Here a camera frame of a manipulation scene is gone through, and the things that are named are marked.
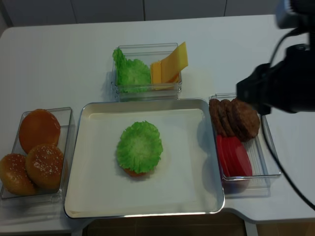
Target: white table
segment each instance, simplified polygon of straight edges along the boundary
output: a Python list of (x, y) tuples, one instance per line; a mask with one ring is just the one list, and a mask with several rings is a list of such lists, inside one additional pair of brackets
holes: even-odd
[[(11, 152), (24, 111), (70, 106), (77, 124), (84, 105), (109, 101), (106, 80), (119, 45), (186, 41), (189, 67), (182, 72), (181, 98), (208, 99), (233, 92), (238, 81), (269, 60), (285, 32), (271, 15), (10, 28), (0, 39), (0, 156)], [(286, 41), (278, 60), (284, 47), (305, 39)], [(312, 113), (274, 111), (268, 117), (280, 160), (313, 202), (314, 120)], [(0, 233), (75, 231), (89, 222), (66, 219), (63, 207), (56, 209), (53, 216), (38, 216), (36, 223), (11, 212), (0, 221)], [(252, 222), (315, 218), (284, 177), (272, 184), (269, 197), (227, 198), (224, 209)]]

